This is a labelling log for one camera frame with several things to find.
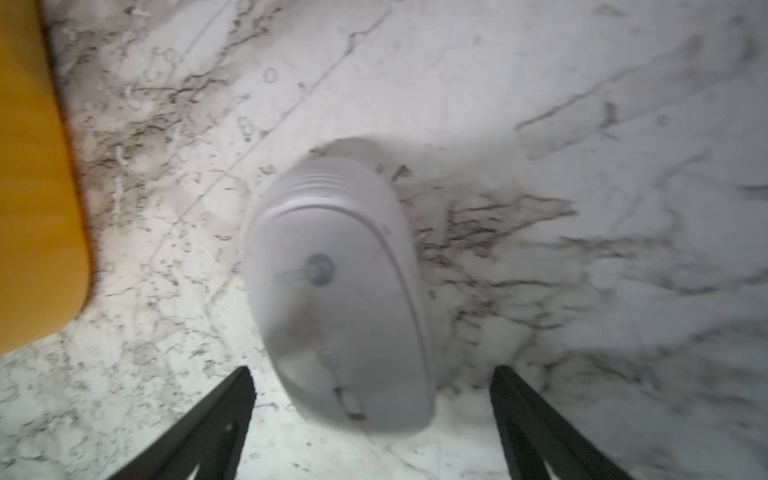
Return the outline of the yellow storage box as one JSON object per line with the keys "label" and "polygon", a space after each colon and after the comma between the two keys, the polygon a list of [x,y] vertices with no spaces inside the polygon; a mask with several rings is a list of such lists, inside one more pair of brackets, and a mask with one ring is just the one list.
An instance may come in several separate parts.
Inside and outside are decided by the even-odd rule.
{"label": "yellow storage box", "polygon": [[61,330],[89,294],[90,252],[36,1],[1,4],[1,351]]}

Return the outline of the white mouse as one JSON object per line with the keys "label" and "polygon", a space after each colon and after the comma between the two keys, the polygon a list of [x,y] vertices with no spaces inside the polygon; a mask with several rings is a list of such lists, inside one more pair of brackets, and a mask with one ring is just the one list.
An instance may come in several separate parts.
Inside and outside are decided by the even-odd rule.
{"label": "white mouse", "polygon": [[422,281],[391,185],[348,158],[297,164],[265,191],[244,237],[249,306],[306,420],[405,436],[435,412]]}

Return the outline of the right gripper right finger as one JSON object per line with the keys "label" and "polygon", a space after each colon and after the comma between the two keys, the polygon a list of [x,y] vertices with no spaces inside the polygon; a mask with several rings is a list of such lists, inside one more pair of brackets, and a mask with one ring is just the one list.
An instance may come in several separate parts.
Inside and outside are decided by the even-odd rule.
{"label": "right gripper right finger", "polygon": [[489,393],[512,479],[631,479],[512,368],[494,369]]}

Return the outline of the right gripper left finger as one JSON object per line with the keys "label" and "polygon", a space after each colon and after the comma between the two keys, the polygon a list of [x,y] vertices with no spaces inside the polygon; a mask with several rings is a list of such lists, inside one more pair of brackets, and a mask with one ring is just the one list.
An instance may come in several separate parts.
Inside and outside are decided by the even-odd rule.
{"label": "right gripper left finger", "polygon": [[233,479],[257,394],[250,370],[236,368],[114,479]]}

